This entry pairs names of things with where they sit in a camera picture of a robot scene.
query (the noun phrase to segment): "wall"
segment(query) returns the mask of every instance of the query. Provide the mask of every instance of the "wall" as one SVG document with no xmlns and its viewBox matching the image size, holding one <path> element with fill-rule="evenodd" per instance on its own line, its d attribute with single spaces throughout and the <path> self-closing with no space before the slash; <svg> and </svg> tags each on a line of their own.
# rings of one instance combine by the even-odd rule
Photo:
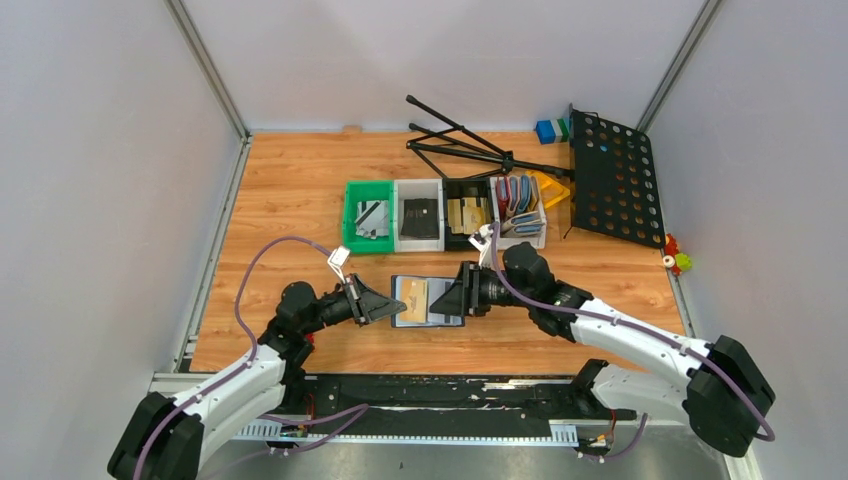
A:
<svg viewBox="0 0 848 480">
<path fill-rule="evenodd" d="M 237 140 L 164 3 L 0 3 L 0 465 L 105 478 Z"/>
<path fill-rule="evenodd" d="M 702 0 L 187 0 L 252 129 L 477 129 L 578 108 L 636 124 Z"/>
<path fill-rule="evenodd" d="M 696 328 L 777 393 L 764 478 L 843 478 L 848 5 L 725 3 L 650 130 L 663 209 Z"/>
</svg>

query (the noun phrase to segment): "table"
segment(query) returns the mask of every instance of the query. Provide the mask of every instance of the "table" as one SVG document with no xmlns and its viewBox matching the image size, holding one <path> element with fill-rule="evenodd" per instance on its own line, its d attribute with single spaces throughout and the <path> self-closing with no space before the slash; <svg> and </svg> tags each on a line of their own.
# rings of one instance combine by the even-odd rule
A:
<svg viewBox="0 0 848 480">
<path fill-rule="evenodd" d="M 233 300 L 244 271 L 270 240 L 300 235 L 329 249 L 341 241 L 342 206 L 349 180 L 436 178 L 405 148 L 412 133 L 258 134 L 227 229 L 223 250 L 198 335 L 192 371 L 217 371 L 249 348 L 233 316 Z M 534 133 L 485 133 L 486 139 L 518 159 L 570 165 L 566 145 L 539 145 Z M 436 163 L 451 177 L 490 170 L 488 164 L 442 157 Z M 677 306 L 658 250 L 604 235 L 568 230 L 568 202 L 547 212 L 547 259 L 557 278 L 592 292 L 613 307 L 660 328 L 683 333 Z M 395 274 L 453 277 L 476 251 L 353 256 L 345 271 L 388 294 Z M 292 281 L 330 291 L 335 277 L 312 248 L 285 242 L 261 259 L 241 304 L 242 317 L 261 333 Z M 352 322 L 315 335 L 310 373 L 576 373 L 589 358 L 624 367 L 627 361 L 593 347 L 575 345 L 539 331 L 526 310 L 494 308 L 468 318 L 464 328 L 391 328 L 386 319 L 359 328 Z"/>
</svg>

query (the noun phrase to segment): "robotic arm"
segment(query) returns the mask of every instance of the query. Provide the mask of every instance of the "robotic arm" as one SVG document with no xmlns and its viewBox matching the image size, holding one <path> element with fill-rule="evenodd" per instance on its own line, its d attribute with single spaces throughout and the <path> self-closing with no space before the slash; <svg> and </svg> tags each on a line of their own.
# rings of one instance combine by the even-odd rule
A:
<svg viewBox="0 0 848 480">
<path fill-rule="evenodd" d="M 462 262 L 454 284 L 430 311 L 483 316 L 492 305 L 524 307 L 548 335 L 602 348 L 652 372 L 589 360 L 574 380 L 589 401 L 688 423 L 708 445 L 735 457 L 744 456 L 754 438 L 773 438 L 770 431 L 766 437 L 757 431 L 774 391 L 742 344 L 726 336 L 709 343 L 676 335 L 619 312 L 556 280 L 526 242 L 504 251 L 504 272 L 499 272 L 493 245 L 498 228 L 484 226 L 471 237 L 480 261 Z M 557 311 L 543 308 L 550 306 Z"/>
<path fill-rule="evenodd" d="M 328 261 L 340 280 L 333 292 L 316 298 L 306 282 L 292 283 L 283 290 L 276 315 L 259 337 L 256 356 L 246 368 L 243 365 L 250 352 L 173 398 L 156 392 L 145 397 L 109 460 L 108 473 L 117 479 L 132 479 L 154 429 L 179 405 L 195 397 L 197 401 L 174 416 L 155 439 L 140 478 L 196 478 L 206 460 L 245 425 L 303 397 L 302 366 L 314 350 L 306 335 L 348 319 L 364 326 L 406 310 L 402 302 L 372 290 L 355 273 L 344 276 L 341 266 L 348 253 L 340 247 Z M 208 395 L 199 395 L 216 384 Z"/>
</svg>

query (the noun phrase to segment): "black metal stand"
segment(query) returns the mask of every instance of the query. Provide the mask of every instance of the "black metal stand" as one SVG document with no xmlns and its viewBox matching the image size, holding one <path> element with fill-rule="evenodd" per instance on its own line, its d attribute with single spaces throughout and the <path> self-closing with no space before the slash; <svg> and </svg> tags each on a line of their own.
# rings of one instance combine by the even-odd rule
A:
<svg viewBox="0 0 848 480">
<path fill-rule="evenodd" d="M 424 128 L 422 126 L 416 125 L 414 123 L 409 124 L 409 129 L 414 130 L 416 132 L 421 132 L 424 135 L 421 137 L 413 138 L 412 140 L 406 142 L 406 148 L 415 152 L 421 160 L 424 161 L 427 165 L 430 166 L 436 173 L 439 174 L 440 177 L 447 179 L 448 176 L 442 172 L 439 167 L 437 167 L 423 152 L 430 153 L 440 153 L 442 155 L 450 155 L 453 157 L 461 157 L 468 158 L 470 160 L 478 160 L 480 162 L 493 163 L 495 165 L 500 165 L 500 168 L 495 170 L 491 170 L 488 172 L 479 173 L 477 175 L 472 175 L 467 178 L 485 178 L 490 177 L 492 175 L 504 175 L 508 174 L 512 171 L 513 168 L 525 168 L 528 170 L 538 170 L 540 172 L 544 172 L 550 175 L 554 175 L 557 178 L 568 177 L 574 178 L 574 171 L 568 168 L 560 168 L 554 167 L 550 165 L 540 165 L 538 163 L 531 162 L 522 162 L 521 160 L 516 160 L 513 156 L 512 151 L 502 150 L 497 145 L 489 142 L 485 138 L 477 135 L 476 133 L 468 130 L 464 126 L 454 122 L 450 118 L 442 115 L 441 113 L 433 110 L 427 105 L 421 103 L 413 97 L 412 95 L 406 96 L 406 101 L 415 105 L 416 107 L 424 110 L 430 115 L 438 118 L 439 120 L 447 123 L 450 128 L 441 130 L 438 132 L 434 132 L 433 130 Z M 448 136 L 450 133 L 460 132 L 467 135 L 469 138 L 477 141 L 481 145 L 485 146 L 483 148 L 481 146 L 473 145 L 468 142 L 464 142 L 462 140 L 453 138 Z M 428 143 L 421 143 L 424 140 L 429 140 L 431 138 L 436 138 L 447 142 L 447 145 L 433 145 Z"/>
</svg>

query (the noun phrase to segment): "perforated black panel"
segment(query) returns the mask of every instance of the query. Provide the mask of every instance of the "perforated black panel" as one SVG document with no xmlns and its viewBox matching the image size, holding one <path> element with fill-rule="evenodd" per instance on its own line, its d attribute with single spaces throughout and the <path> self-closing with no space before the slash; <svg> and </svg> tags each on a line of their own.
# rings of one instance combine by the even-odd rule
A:
<svg viewBox="0 0 848 480">
<path fill-rule="evenodd" d="M 660 211 L 651 140 L 644 133 L 573 110 L 574 226 L 661 248 Z"/>
</svg>

